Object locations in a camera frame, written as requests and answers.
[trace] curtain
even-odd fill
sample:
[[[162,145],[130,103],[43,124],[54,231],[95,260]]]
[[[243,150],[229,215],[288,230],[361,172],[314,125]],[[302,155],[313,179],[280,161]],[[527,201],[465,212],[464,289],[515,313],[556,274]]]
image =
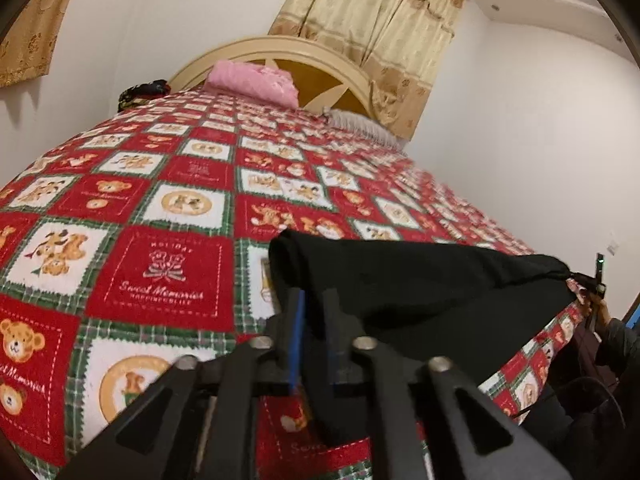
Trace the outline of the curtain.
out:
[[[464,0],[286,0],[270,34],[319,41],[372,79],[377,119],[413,137]]]
[[[0,88],[47,75],[69,0],[30,0],[0,44]]]

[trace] bedspread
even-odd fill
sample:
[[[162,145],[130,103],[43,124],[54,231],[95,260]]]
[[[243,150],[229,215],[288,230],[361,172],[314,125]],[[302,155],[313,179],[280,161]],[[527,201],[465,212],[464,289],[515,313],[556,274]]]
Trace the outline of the bedspread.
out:
[[[180,355],[259,333],[287,227],[530,253],[404,154],[301,110],[186,91],[119,114],[0,191],[0,429],[28,466],[53,478]],[[507,413],[579,310],[549,321],[481,385]],[[300,399],[260,406],[262,480],[370,474],[368,442],[325,448]]]

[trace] metal bolt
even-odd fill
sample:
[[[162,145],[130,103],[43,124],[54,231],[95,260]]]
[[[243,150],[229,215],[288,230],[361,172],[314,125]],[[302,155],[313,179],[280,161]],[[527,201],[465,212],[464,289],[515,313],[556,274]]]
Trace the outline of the metal bolt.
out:
[[[195,355],[183,355],[175,362],[178,370],[193,370],[198,366],[198,358]]]
[[[258,337],[249,339],[249,345],[256,350],[268,350],[273,346],[273,339],[268,335],[259,335]]]
[[[358,350],[373,350],[376,346],[378,346],[378,340],[368,335],[361,335],[353,340],[353,347]]]
[[[429,368],[434,372],[446,372],[453,366],[453,362],[448,357],[433,357],[429,359]]]

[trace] gray pillow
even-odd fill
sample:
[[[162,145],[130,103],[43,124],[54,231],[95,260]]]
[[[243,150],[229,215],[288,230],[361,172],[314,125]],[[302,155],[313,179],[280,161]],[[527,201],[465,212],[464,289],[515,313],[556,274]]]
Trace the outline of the gray pillow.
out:
[[[326,107],[322,111],[322,114],[327,118],[329,126],[343,128],[355,134],[360,134],[367,137],[367,139],[375,140],[383,146],[402,151],[406,144],[404,139],[399,139],[382,124],[364,115],[329,107]]]

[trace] headboard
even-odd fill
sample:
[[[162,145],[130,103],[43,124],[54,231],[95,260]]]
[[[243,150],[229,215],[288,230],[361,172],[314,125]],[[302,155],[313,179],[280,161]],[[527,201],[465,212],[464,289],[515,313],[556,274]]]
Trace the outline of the headboard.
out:
[[[219,59],[249,61],[290,72],[305,110],[321,113],[331,106],[375,119],[366,72],[330,48],[293,36],[259,36],[209,50],[190,62],[169,81],[172,91],[204,81]]]

